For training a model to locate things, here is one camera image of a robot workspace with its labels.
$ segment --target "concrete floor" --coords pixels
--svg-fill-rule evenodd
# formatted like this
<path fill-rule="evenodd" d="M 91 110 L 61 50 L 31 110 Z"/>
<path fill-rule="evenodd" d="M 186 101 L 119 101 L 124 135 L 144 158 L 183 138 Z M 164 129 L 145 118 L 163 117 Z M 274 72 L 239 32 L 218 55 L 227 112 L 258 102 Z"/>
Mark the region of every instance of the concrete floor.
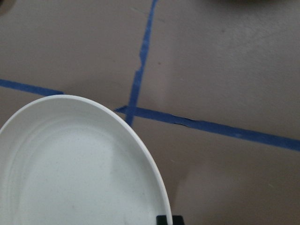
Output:
<path fill-rule="evenodd" d="M 150 6 L 3 0 L 0 79 L 126 105 Z M 298 0 L 160 0 L 138 106 L 300 139 L 299 21 Z M 0 126 L 40 97 L 0 87 Z M 142 118 L 133 129 L 187 225 L 299 224 L 299 152 Z"/>

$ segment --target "blue tape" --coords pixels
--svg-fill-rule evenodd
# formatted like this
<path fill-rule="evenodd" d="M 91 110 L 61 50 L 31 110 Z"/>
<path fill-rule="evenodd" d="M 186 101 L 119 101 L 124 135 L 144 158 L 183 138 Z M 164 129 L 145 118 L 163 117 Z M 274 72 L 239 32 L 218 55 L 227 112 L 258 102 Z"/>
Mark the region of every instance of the blue tape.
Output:
<path fill-rule="evenodd" d="M 115 109 L 116 112 L 126 113 L 127 106 Z M 165 123 L 184 125 L 189 128 L 203 130 L 219 135 L 226 135 L 243 140 L 273 145 L 276 147 L 300 151 L 300 140 L 287 137 L 269 135 L 261 132 L 230 127 L 222 124 L 206 122 L 202 120 L 190 120 L 183 117 L 174 116 L 164 112 L 157 112 L 150 109 L 136 108 L 135 116 L 143 117 L 151 120 L 157 120 Z"/>
<path fill-rule="evenodd" d="M 18 83 L 18 82 L 13 82 L 13 81 L 8 81 L 8 80 L 2 80 L 0 79 L 0 86 L 5 87 L 5 88 L 12 88 L 15 90 L 21 90 L 25 92 L 30 92 L 38 95 L 43 95 L 43 96 L 50 96 L 50 95 L 63 95 L 64 93 L 59 90 L 52 90 L 48 88 L 42 88 L 42 87 L 37 87 L 29 84 L 24 84 L 24 83 Z"/>
<path fill-rule="evenodd" d="M 151 5 L 151 10 L 149 12 L 147 26 L 146 26 L 146 31 L 144 34 L 144 38 L 143 38 L 142 46 L 141 46 L 141 50 L 140 50 L 141 67 L 139 68 L 139 70 L 137 70 L 135 72 L 135 77 L 134 77 L 134 81 L 133 81 L 132 88 L 131 88 L 130 99 L 129 99 L 128 109 L 126 112 L 126 119 L 125 119 L 125 121 L 130 126 L 132 125 L 133 118 L 135 115 L 135 109 L 136 109 L 137 100 L 138 100 L 139 93 L 140 93 L 144 68 L 145 68 L 145 64 L 146 64 L 146 60 L 147 60 L 147 56 L 148 56 L 152 20 L 153 20 L 154 9 L 155 9 L 157 1 L 158 0 L 153 0 L 152 5 Z"/>

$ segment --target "black object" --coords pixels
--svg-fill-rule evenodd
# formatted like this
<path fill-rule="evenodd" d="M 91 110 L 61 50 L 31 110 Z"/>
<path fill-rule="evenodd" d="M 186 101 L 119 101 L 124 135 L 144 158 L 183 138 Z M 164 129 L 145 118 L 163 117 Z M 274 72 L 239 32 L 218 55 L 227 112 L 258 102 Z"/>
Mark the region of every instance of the black object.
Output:
<path fill-rule="evenodd" d="M 173 225 L 184 225 L 182 216 L 172 216 Z M 156 217 L 156 225 L 167 225 L 167 217 L 165 215 Z"/>

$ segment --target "tape line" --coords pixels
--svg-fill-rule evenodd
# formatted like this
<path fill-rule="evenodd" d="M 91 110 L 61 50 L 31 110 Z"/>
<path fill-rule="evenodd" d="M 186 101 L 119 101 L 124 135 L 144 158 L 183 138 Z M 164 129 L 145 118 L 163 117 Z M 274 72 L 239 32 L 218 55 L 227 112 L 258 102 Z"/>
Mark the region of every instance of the tape line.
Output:
<path fill-rule="evenodd" d="M 25 92 L 30 92 L 33 94 L 38 94 L 38 95 L 43 95 L 43 96 L 50 96 L 50 95 L 63 95 L 64 93 L 59 90 L 52 90 L 48 88 L 42 88 L 38 86 L 33 86 L 29 84 L 24 84 L 24 83 L 18 83 L 14 81 L 8 81 L 8 80 L 3 80 L 0 79 L 0 86 L 5 87 L 5 88 L 11 88 L 15 90 L 21 90 Z"/>
<path fill-rule="evenodd" d="M 142 78 L 143 78 L 143 73 L 144 73 L 144 68 L 145 68 L 145 64 L 146 64 L 146 60 L 147 60 L 147 56 L 148 56 L 152 20 L 153 20 L 154 9 L 155 9 L 157 1 L 158 0 L 153 0 L 152 5 L 151 5 L 151 10 L 149 12 L 145 34 L 144 34 L 144 38 L 143 38 L 143 41 L 142 41 L 142 46 L 141 46 L 141 49 L 140 49 L 141 66 L 135 72 L 135 77 L 134 77 L 134 81 L 133 81 L 132 88 L 131 88 L 130 99 L 129 99 L 129 103 L 128 103 L 128 109 L 127 109 L 127 112 L 126 112 L 126 118 L 125 118 L 125 121 L 130 126 L 132 125 L 132 122 L 133 122 L 133 119 L 134 119 L 135 109 L 136 109 L 137 100 L 138 100 L 138 97 L 139 97 Z"/>
<path fill-rule="evenodd" d="M 119 113 L 126 113 L 127 106 L 117 108 L 115 111 Z M 237 127 L 226 126 L 222 124 L 202 121 L 191 120 L 179 116 L 174 116 L 164 112 L 158 112 L 150 109 L 136 108 L 135 116 L 143 117 L 151 120 L 157 120 L 165 123 L 184 125 L 189 128 L 194 128 L 202 131 L 207 131 L 219 135 L 226 135 L 247 141 L 253 141 L 276 147 L 300 151 L 300 140 L 281 137 L 276 135 L 269 135 L 252 130 L 241 129 Z"/>

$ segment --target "oval plate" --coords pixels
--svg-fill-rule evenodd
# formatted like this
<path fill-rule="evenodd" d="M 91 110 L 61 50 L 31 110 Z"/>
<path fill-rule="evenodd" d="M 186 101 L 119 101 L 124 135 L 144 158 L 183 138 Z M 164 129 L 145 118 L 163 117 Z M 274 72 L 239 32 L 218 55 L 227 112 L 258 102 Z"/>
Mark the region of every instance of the oval plate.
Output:
<path fill-rule="evenodd" d="M 68 95 L 38 99 L 0 130 L 0 224 L 155 225 L 170 205 L 137 134 Z"/>

